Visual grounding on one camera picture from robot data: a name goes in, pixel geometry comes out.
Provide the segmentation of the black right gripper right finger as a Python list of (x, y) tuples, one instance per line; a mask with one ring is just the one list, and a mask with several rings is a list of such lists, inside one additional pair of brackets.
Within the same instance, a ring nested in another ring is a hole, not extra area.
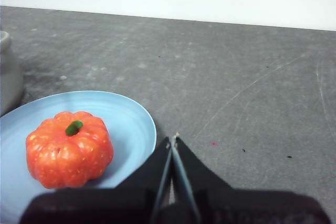
[(317, 200), (283, 190), (234, 188), (173, 137), (177, 175), (198, 223), (330, 223)]

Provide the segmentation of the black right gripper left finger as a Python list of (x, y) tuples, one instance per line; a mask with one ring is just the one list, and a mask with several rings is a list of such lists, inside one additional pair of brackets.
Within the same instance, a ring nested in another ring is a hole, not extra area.
[(115, 188), (62, 189), (35, 197), (20, 223), (149, 223), (170, 179), (166, 137), (152, 155)]

